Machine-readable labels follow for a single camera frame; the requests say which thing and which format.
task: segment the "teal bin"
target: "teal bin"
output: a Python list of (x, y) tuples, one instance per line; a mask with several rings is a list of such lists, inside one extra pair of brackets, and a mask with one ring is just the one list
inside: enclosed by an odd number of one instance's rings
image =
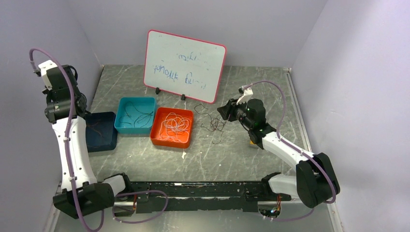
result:
[(121, 98), (114, 127), (122, 134), (149, 134), (156, 110), (155, 98)]

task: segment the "whiteboard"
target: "whiteboard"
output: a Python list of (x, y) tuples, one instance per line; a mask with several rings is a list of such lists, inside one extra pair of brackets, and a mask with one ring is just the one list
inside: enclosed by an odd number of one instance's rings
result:
[(221, 44), (150, 30), (144, 84), (213, 103), (225, 56), (226, 47)]

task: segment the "orange bin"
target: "orange bin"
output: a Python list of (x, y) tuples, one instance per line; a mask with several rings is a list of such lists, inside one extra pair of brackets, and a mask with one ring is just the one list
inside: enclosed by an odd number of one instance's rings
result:
[[(165, 126), (164, 121), (166, 119), (174, 119), (174, 121), (168, 123), (168, 125), (173, 126), (178, 123), (187, 123), (183, 124), (183, 128), (186, 129), (175, 133), (175, 131), (167, 129)], [(160, 107), (155, 114), (149, 137), (153, 145), (188, 148), (190, 146), (192, 124), (193, 112), (191, 110)]]

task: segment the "table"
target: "table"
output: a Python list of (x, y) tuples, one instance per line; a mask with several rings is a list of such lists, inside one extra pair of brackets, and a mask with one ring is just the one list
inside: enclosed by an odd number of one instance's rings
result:
[[(91, 112), (117, 112), (123, 97), (155, 97), (159, 107), (194, 110), (200, 101), (160, 92), (143, 84), (143, 65), (106, 65), (101, 75)], [(226, 104), (238, 94), (238, 88), (259, 80), (272, 80), (285, 92), (288, 107), (281, 134), (303, 147), (302, 133), (293, 108), (290, 86), (282, 68), (224, 66), (217, 100), (214, 104), (197, 107), (201, 112), (217, 116), (217, 107)], [(261, 99), (266, 118), (276, 127), (282, 114), (282, 101), (277, 89), (268, 83), (252, 87), (253, 97)], [(294, 174), (294, 171), (274, 154), (249, 146), (249, 136), (238, 122), (225, 125), (221, 142), (219, 131), (208, 131), (200, 125), (209, 125), (207, 115), (194, 112), (190, 147), (185, 149), (154, 146), (149, 137), (118, 134), (113, 151), (90, 153), (90, 163), (98, 180), (125, 172), (131, 181), (240, 181), (260, 180), (273, 172)]]

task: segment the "robotic hand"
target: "robotic hand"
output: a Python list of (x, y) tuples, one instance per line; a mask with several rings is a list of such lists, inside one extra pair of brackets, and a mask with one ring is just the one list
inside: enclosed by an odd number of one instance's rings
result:
[(274, 193), (299, 198), (309, 208), (339, 194), (339, 183), (329, 157), (324, 153), (316, 155), (305, 151), (283, 138), (266, 122), (264, 103), (260, 99), (251, 99), (252, 90), (240, 88), (239, 93), (241, 97), (229, 99), (225, 106), (218, 108), (222, 118), (239, 121), (254, 144), (274, 153), (296, 171), (296, 177), (273, 173), (262, 181), (268, 182)]
[[(77, 72), (72, 66), (62, 66), (67, 73), (74, 88), (75, 111), (70, 127), (70, 156), (73, 164), (75, 178), (70, 177), (65, 150), (65, 130), (70, 111), (70, 93), (67, 82), (57, 65), (48, 60), (39, 65), (36, 72), (41, 76), (46, 89), (43, 94), (47, 95), (47, 107), (44, 111), (59, 143), (59, 151), (62, 165), (62, 193), (53, 197), (54, 206), (67, 215), (77, 219), (78, 214), (74, 204), (73, 191), (78, 196), (82, 214), (88, 215), (114, 205), (114, 197), (120, 192), (130, 192), (131, 183), (128, 177), (116, 174), (97, 183), (88, 159), (86, 145), (86, 121), (84, 120), (87, 107), (87, 99), (77, 87)], [(72, 189), (71, 181), (75, 181), (76, 189)]]

